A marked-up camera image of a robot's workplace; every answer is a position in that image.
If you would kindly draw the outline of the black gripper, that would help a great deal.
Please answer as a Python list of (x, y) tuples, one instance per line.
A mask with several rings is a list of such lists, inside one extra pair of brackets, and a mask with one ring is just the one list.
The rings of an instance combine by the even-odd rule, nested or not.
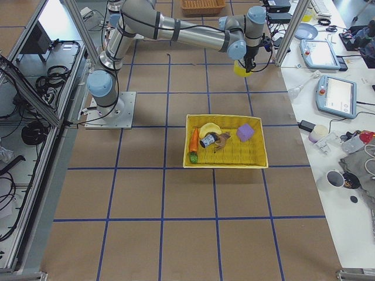
[(253, 72), (253, 69), (255, 68), (255, 57), (259, 52), (259, 46), (246, 46), (247, 51), (244, 56), (244, 66), (246, 69), (246, 72)]

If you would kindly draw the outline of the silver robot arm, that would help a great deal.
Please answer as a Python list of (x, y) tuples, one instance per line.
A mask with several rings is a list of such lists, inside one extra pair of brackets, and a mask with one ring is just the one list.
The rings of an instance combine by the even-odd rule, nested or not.
[(116, 118), (124, 109), (116, 88), (117, 73), (135, 36), (168, 39), (226, 53), (248, 74), (255, 70), (259, 48), (266, 45), (265, 23), (266, 9), (262, 6), (253, 6), (244, 15), (220, 18), (219, 27), (215, 28), (164, 16), (156, 10), (155, 1), (123, 1), (115, 32), (107, 48), (100, 53), (98, 67), (87, 79), (99, 118)]

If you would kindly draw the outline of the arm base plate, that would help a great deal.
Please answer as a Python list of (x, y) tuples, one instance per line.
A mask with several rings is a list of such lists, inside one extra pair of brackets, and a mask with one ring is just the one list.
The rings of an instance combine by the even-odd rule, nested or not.
[(135, 91), (121, 91), (117, 105), (113, 110), (111, 107), (97, 107), (94, 97), (90, 106), (96, 107), (87, 113), (87, 122), (84, 126), (88, 129), (131, 129), (134, 117)]

